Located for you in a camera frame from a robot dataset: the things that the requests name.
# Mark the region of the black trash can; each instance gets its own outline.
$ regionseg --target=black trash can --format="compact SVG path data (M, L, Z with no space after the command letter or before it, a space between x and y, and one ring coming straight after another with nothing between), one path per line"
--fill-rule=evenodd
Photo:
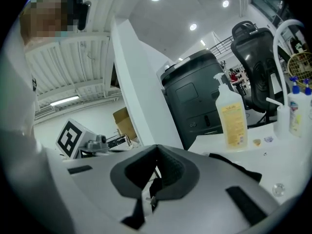
M223 133L215 106L219 82L214 79L223 70L209 50L201 50L188 58L161 76L166 101L185 150L198 135ZM225 75L222 81L233 91Z

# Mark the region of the white desk surface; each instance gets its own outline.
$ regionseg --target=white desk surface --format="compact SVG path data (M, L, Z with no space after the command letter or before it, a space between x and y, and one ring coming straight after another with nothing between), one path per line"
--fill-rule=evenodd
M248 145L243 149L227 150L223 134L197 136L190 152L209 155L219 154L245 169L262 174L260 185L272 194L276 183L285 185L285 194L275 199L281 204L299 195L311 176L312 140L297 138L289 133L287 140L279 140L274 131L274 123L248 130ZM272 137L272 142L264 138ZM260 139L260 146L253 142Z

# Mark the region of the plastic bottle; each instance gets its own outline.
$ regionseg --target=plastic bottle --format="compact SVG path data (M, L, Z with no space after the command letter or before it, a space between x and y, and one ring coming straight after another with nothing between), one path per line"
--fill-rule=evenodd
M306 128L308 118L307 96L300 92L297 85L298 77L290 77L293 82L292 93L288 94L289 107L291 108L291 118L289 131L297 137L302 137Z
M307 107L307 133L311 134L312 131L312 91L309 87L309 79L304 79L303 83L306 85L306 88L304 90L304 93L306 95L306 107Z
M228 149L242 149L247 146L247 120L243 99L222 82L224 73L214 76L220 82L220 95L215 101Z

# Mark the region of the hand sanitizer bottle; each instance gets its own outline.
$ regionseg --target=hand sanitizer bottle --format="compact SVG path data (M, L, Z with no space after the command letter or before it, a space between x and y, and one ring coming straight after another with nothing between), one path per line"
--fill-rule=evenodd
M243 149L247 146L247 120L243 99L222 82L224 73L214 76L220 82L220 95L215 101L228 149Z

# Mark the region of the white wall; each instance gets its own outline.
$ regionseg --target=white wall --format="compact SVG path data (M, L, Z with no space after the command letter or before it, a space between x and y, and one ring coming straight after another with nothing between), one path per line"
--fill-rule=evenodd
M111 28L117 77L141 144L181 148L157 75L131 23L128 19L114 18Z
M275 35L275 26L252 4L248 4L246 10L246 18L255 23L258 28L268 28Z
M223 41L232 35L232 29L235 25L237 25L241 21L248 21L248 20L249 20L249 18L247 16L240 18L237 15L237 16L232 17L226 21L223 21L218 28L214 29L214 32L221 39L221 41Z
M206 44L205 46L200 42L200 40L203 40L204 43ZM190 55L206 49L206 48L211 48L215 45L217 45L219 43L219 41L214 37L213 32L209 32L207 33L204 37L198 39L198 41L191 46L187 51L185 51L183 54L180 55L180 58L185 59L187 57L189 57Z
M125 107L122 98L118 101L82 109L72 114L65 114L50 121L34 126L35 137L45 147L58 150L55 142L68 118L72 118L96 134L107 138L114 136L117 126L113 113Z
M159 52L155 48L151 47L150 45L147 45L146 43L142 42L143 49L146 52L147 58L151 63L151 66L155 73L166 63L169 62L170 66L175 64L171 59L166 57L163 53Z

